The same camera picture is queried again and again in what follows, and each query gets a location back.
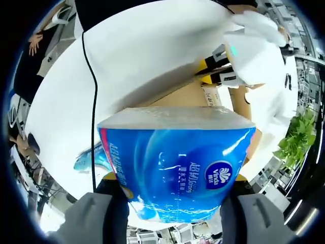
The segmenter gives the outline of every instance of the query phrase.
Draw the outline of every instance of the person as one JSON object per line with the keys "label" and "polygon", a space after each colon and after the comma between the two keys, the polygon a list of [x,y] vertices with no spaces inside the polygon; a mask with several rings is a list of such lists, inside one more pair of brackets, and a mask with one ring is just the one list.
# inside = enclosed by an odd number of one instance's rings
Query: person
{"label": "person", "polygon": [[53,8],[23,48],[14,78],[14,92],[29,104],[33,102],[34,96],[43,81],[43,77],[37,73],[57,28],[57,26],[51,27],[50,25],[52,17],[64,5],[65,3],[62,2]]}
{"label": "person", "polygon": [[8,134],[9,134],[9,140],[8,140],[9,148],[12,148],[14,145],[17,145],[17,149],[20,152],[20,154],[22,154],[24,157],[28,156],[30,154],[28,141],[26,139],[23,139],[19,134],[17,124],[11,127],[8,123]]}
{"label": "person", "polygon": [[128,214],[126,194],[110,172],[94,193],[85,194],[67,210],[66,221],[49,236],[66,244],[126,244]]}

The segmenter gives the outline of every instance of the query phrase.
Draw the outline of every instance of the leaf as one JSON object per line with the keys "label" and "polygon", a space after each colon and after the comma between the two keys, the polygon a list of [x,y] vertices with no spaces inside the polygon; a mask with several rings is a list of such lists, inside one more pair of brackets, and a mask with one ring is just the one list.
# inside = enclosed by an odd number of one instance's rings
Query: leaf
{"label": "leaf", "polygon": [[313,125],[315,123],[315,116],[310,120],[310,123]]}
{"label": "leaf", "polygon": [[295,136],[290,136],[289,138],[287,138],[287,142],[288,144],[294,144],[295,143],[295,139],[296,137]]}
{"label": "leaf", "polygon": [[306,120],[312,120],[314,118],[314,113],[310,109],[307,109],[305,113],[305,118]]}
{"label": "leaf", "polygon": [[305,151],[300,148],[298,150],[298,158],[299,158],[298,159],[299,162],[305,159]]}
{"label": "leaf", "polygon": [[311,146],[312,144],[314,144],[315,139],[316,139],[316,136],[315,136],[315,135],[309,135],[309,136],[308,136],[308,139],[307,139],[307,144],[308,144],[309,146]]}
{"label": "leaf", "polygon": [[306,127],[306,134],[311,134],[314,130],[314,126],[312,124]]}
{"label": "leaf", "polygon": [[287,158],[285,161],[285,166],[287,168],[292,168],[295,165],[296,161],[293,158]]}
{"label": "leaf", "polygon": [[305,133],[305,124],[301,120],[299,121],[298,133]]}
{"label": "leaf", "polygon": [[299,147],[297,147],[297,154],[300,154],[300,153],[303,153],[303,150],[302,150],[302,148],[299,146]]}
{"label": "leaf", "polygon": [[279,142],[279,147],[284,149],[286,146],[288,146],[288,142],[286,140],[286,138],[283,138],[280,142]]}
{"label": "leaf", "polygon": [[299,123],[299,119],[298,119],[298,117],[293,117],[290,122],[293,125],[297,125]]}
{"label": "leaf", "polygon": [[273,154],[278,157],[279,159],[285,159],[285,157],[283,156],[283,153],[281,150],[275,151],[273,152]]}

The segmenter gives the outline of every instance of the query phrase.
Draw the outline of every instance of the cardboard box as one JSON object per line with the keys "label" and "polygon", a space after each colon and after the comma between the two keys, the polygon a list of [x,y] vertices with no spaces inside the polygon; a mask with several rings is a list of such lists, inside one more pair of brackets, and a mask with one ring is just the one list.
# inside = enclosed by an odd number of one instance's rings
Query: cardboard box
{"label": "cardboard box", "polygon": [[[244,86],[240,86],[239,89],[227,88],[229,89],[229,94],[231,98],[231,105],[233,106],[233,111],[239,115],[251,120],[250,105],[245,100],[245,93],[248,89]],[[208,106],[206,101],[205,93],[202,92],[203,87],[201,87],[200,81],[191,82],[177,90],[171,90],[169,92],[162,93],[160,99],[154,99],[139,105],[140,107],[150,106]],[[252,137],[251,144],[247,150],[247,156],[244,164],[249,162],[253,156],[259,141],[261,140],[262,133],[258,129],[255,135]]]}
{"label": "cardboard box", "polygon": [[[245,86],[239,86],[238,88],[229,88],[229,93],[231,96],[234,111],[239,115],[251,120],[252,114],[251,114],[250,104],[245,99],[245,95],[247,92],[248,92],[248,88]],[[244,164],[248,163],[249,160],[252,158],[261,138],[262,138],[262,132],[259,129],[256,129],[256,132],[252,137],[250,146],[247,150],[247,156]]]}
{"label": "cardboard box", "polygon": [[229,93],[234,111],[246,119],[252,119],[250,104],[245,99],[248,88],[241,85],[238,88],[229,88]]}
{"label": "cardboard box", "polygon": [[231,111],[234,110],[228,87],[203,83],[201,88],[209,106],[223,106]]}

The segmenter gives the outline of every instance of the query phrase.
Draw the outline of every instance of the blue tissue package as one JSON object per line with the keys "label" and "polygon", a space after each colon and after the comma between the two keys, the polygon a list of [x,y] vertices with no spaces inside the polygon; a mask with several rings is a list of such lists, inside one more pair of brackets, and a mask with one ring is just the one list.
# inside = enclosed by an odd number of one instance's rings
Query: blue tissue package
{"label": "blue tissue package", "polygon": [[211,218],[255,133],[252,122],[223,107],[125,109],[98,130],[138,216],[164,223]]}
{"label": "blue tissue package", "polygon": [[[104,168],[107,172],[112,172],[112,167],[107,160],[102,143],[94,146],[95,166]],[[82,152],[73,168],[77,171],[91,171],[91,148]]]}

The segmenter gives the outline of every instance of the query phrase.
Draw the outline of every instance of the hand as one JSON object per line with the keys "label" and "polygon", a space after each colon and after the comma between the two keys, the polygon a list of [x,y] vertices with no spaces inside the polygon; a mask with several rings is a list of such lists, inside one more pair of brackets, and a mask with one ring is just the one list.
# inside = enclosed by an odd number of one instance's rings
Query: hand
{"label": "hand", "polygon": [[35,34],[32,35],[29,39],[30,45],[29,45],[29,54],[34,56],[36,54],[37,49],[39,48],[39,42],[43,39],[42,34]]}
{"label": "hand", "polygon": [[28,141],[22,139],[22,137],[20,135],[17,136],[17,140],[16,140],[17,146],[26,150],[29,147]]}

